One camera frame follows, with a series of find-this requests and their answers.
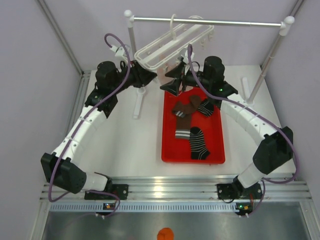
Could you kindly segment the white clip sock hanger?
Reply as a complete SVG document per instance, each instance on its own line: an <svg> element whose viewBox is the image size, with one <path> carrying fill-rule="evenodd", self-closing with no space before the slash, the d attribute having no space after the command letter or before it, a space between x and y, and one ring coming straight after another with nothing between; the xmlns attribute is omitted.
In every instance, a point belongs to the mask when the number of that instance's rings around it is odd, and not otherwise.
<svg viewBox="0 0 320 240"><path fill-rule="evenodd" d="M179 57L185 57L189 44L203 45L214 32L213 25L180 23L174 26L177 15L169 22L169 31L137 50L135 60L145 69L155 72Z"/></svg>

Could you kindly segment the pale pink sock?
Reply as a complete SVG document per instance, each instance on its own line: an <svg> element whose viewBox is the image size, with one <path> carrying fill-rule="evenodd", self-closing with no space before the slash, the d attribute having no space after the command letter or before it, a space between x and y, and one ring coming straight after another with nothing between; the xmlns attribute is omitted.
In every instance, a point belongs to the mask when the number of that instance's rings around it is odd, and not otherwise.
<svg viewBox="0 0 320 240"><path fill-rule="evenodd" d="M176 59L169 60L168 62L166 62L164 65L162 65L161 67L159 67L157 69L157 79L158 79L159 84L161 86L165 85L173 80L172 77L167 77L167 76L165 76L165 74L167 72L171 71L173 68L175 68L178 64L179 63Z"/></svg>

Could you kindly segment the brown sock striped cuff long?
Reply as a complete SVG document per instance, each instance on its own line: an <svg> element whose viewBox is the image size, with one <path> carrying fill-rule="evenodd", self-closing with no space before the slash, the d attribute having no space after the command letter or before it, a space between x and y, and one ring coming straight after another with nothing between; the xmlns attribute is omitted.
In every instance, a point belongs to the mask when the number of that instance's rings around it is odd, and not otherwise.
<svg viewBox="0 0 320 240"><path fill-rule="evenodd" d="M189 140L192 114L186 114L180 110L176 111L174 114L176 116L175 138Z"/></svg>

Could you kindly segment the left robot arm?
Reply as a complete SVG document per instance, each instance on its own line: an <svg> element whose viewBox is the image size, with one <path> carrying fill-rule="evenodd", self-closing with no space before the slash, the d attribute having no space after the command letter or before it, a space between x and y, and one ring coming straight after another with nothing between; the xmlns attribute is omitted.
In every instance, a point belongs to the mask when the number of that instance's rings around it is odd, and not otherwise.
<svg viewBox="0 0 320 240"><path fill-rule="evenodd" d="M101 62L95 73L94 89L78 120L62 143L52 153L44 153L41 157L46 181L73 194L95 190L101 198L109 198L113 186L108 183L108 177L83 171L80 168L82 155L99 126L115 108L117 94L129 87L145 87L156 77L155 72L143 68L136 60L129 65L121 61L120 69L112 61Z"/></svg>

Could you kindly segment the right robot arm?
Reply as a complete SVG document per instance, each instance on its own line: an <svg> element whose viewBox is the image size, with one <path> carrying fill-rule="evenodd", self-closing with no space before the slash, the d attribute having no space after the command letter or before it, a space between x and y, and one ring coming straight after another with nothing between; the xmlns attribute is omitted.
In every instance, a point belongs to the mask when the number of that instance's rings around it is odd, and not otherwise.
<svg viewBox="0 0 320 240"><path fill-rule="evenodd" d="M194 71L192 62L182 57L178 65L165 73L171 82L160 88L174 96L187 86L202 89L207 96L205 104L233 118L258 145L252 163L232 183L234 194L243 199L252 192L254 184L293 158L293 131L289 127L277 127L244 105L238 91L225 81L224 73L225 66L217 56L208 56L203 70L198 71Z"/></svg>

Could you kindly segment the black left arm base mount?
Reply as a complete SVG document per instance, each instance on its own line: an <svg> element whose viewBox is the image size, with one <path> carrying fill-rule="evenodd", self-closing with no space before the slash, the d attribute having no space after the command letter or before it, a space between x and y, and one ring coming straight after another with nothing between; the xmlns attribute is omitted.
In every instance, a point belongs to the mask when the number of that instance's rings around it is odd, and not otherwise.
<svg viewBox="0 0 320 240"><path fill-rule="evenodd" d="M115 200L117 196L120 200L126 200L129 193L128 184L110 184L105 190L89 190L85 192L85 200Z"/></svg>

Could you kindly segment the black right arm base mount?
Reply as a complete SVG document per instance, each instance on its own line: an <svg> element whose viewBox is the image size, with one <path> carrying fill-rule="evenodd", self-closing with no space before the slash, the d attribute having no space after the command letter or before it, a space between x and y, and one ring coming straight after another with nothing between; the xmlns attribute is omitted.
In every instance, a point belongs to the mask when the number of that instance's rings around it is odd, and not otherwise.
<svg viewBox="0 0 320 240"><path fill-rule="evenodd" d="M216 185L218 199L226 203L234 200L260 200L263 190L259 183L249 188L238 188L233 183L219 183Z"/></svg>

